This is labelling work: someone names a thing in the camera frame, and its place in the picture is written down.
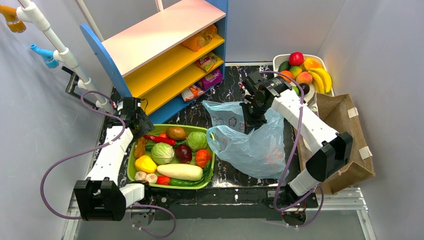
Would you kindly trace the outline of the brown ginger root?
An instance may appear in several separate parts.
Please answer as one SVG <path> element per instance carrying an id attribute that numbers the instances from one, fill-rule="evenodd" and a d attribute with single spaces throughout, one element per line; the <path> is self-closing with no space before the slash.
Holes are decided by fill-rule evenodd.
<path id="1" fill-rule="evenodd" d="M 137 142 L 135 143 L 133 155 L 136 159 L 145 155 L 145 152 L 146 152 L 145 145 L 146 145 L 146 143 L 147 143 L 147 140 L 144 137 L 139 138 L 137 140 Z"/>

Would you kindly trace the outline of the light blue plastic bag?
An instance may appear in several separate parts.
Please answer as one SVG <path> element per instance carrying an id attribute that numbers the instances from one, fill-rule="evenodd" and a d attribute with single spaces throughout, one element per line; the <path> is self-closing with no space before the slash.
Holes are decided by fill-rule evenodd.
<path id="1" fill-rule="evenodd" d="M 239 102 L 215 102 L 204 100 L 203 107 L 209 113 L 212 127 L 206 132 L 210 149 L 216 156 L 240 172 L 257 179 L 279 179 L 286 163 L 265 163 L 270 147 L 284 145 L 284 118 L 275 110 L 265 113 L 267 123 L 245 134 L 245 122 Z"/>

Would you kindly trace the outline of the large orange pumpkin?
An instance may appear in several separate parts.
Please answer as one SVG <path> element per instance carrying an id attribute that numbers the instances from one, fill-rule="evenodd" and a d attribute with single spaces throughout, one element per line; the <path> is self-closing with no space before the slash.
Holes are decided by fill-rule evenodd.
<path id="1" fill-rule="evenodd" d="M 270 147 L 266 152 L 264 161 L 268 165 L 281 166 L 285 164 L 285 150 L 280 147 Z"/>

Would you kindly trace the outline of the purple snack bag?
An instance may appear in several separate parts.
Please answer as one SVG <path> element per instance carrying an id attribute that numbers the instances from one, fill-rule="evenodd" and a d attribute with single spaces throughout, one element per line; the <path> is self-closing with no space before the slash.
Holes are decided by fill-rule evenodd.
<path id="1" fill-rule="evenodd" d="M 221 83 L 223 80 L 223 75 L 221 70 L 216 68 L 210 73 L 206 74 L 203 78 L 196 82 L 196 85 L 200 87 L 202 90 L 206 91 L 213 86 Z"/>

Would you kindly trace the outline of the green cabbage near centre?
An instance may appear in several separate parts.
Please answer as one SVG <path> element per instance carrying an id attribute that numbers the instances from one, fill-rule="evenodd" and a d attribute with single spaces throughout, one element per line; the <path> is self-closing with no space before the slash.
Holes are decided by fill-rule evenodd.
<path id="1" fill-rule="evenodd" d="M 174 155 L 173 147 L 164 142 L 156 143 L 151 149 L 151 158 L 158 165 L 171 163 Z"/>

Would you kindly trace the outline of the green lime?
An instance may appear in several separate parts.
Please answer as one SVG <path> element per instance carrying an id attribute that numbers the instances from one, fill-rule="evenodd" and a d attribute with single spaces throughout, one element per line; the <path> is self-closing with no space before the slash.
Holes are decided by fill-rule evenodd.
<path id="1" fill-rule="evenodd" d="M 295 91 L 297 96 L 300 96 L 300 91 L 297 86 L 292 86 L 292 89 Z"/>

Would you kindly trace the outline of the peach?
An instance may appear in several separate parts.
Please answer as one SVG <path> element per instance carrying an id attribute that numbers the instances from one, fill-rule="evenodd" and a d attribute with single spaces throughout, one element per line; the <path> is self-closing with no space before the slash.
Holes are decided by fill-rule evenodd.
<path id="1" fill-rule="evenodd" d="M 298 83 L 298 84 L 307 84 L 307 85 L 309 85 L 309 84 L 311 84 L 312 83 L 312 81 L 313 81 L 313 76 L 310 74 L 310 73 L 308 73 L 308 72 L 306 72 L 306 71 L 304 71 L 304 72 L 301 72 L 297 77 L 296 77 L 296 82 Z"/>

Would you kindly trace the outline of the garlic bulb left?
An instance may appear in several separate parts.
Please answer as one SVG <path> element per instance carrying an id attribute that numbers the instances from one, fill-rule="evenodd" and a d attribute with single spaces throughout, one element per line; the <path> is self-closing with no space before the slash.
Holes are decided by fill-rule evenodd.
<path id="1" fill-rule="evenodd" d="M 134 180 L 135 181 L 145 181 L 147 173 L 143 171 L 138 171 L 135 173 Z"/>

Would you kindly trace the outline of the garlic bulb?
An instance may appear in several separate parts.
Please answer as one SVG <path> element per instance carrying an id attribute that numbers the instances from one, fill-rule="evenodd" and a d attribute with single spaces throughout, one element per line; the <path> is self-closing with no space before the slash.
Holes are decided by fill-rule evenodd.
<path id="1" fill-rule="evenodd" d="M 135 173 L 134 180 L 135 181 L 145 181 L 147 173 L 143 171 L 138 171 Z"/>
<path id="2" fill-rule="evenodd" d="M 158 181 L 158 176 L 155 173 L 149 173 L 145 176 L 144 180 L 151 184 L 156 184 Z"/>

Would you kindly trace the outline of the green cabbage at back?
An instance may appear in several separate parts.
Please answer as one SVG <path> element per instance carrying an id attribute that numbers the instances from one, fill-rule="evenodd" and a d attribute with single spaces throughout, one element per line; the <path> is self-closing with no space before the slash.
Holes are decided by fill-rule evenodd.
<path id="1" fill-rule="evenodd" d="M 192 152 L 206 149 L 208 144 L 207 136 L 201 131 L 191 132 L 186 139 L 186 144 Z"/>

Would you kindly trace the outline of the white radish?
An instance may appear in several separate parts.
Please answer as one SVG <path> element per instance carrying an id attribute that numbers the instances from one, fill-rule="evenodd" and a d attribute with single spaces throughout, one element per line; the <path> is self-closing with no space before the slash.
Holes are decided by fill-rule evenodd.
<path id="1" fill-rule="evenodd" d="M 156 171 L 163 176 L 179 180 L 198 181 L 203 177 L 203 169 L 201 167 L 185 163 L 159 165 Z"/>

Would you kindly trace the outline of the orange mango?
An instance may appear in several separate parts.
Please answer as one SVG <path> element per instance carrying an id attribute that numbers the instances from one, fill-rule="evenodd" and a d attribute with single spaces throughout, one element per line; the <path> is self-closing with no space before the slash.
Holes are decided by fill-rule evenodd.
<path id="1" fill-rule="evenodd" d="M 318 61 L 309 57 L 304 59 L 303 66 L 307 71 L 310 69 L 323 67 Z"/>

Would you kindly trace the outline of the red bell pepper front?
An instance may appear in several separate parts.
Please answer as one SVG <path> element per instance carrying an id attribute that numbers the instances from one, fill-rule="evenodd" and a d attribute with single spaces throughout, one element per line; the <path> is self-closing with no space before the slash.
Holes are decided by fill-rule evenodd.
<path id="1" fill-rule="evenodd" d="M 169 186 L 171 184 L 171 178 L 167 176 L 158 176 L 156 184 L 162 186 Z"/>

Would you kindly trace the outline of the blue yellow shelf unit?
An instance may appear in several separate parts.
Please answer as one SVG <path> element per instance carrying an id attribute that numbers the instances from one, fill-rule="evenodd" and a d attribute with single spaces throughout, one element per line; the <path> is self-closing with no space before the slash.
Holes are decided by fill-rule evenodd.
<path id="1" fill-rule="evenodd" d="M 213 52 L 213 68 L 225 72 L 228 11 L 227 0 L 181 0 L 106 40 L 86 24 L 80 29 L 119 95 L 144 99 L 145 113 L 161 124 L 187 106 L 181 92 L 207 74 L 196 60 Z M 199 51 L 181 45 L 212 24 L 217 36 Z"/>

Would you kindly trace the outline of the green chili pepper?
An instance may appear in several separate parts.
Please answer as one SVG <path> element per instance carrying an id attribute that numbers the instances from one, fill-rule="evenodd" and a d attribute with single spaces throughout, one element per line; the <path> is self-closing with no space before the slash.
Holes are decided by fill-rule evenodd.
<path id="1" fill-rule="evenodd" d="M 175 187 L 195 187 L 199 184 L 201 184 L 204 181 L 204 179 L 200 179 L 197 181 L 190 181 L 190 180 L 181 180 L 176 178 L 170 179 L 170 185 Z"/>

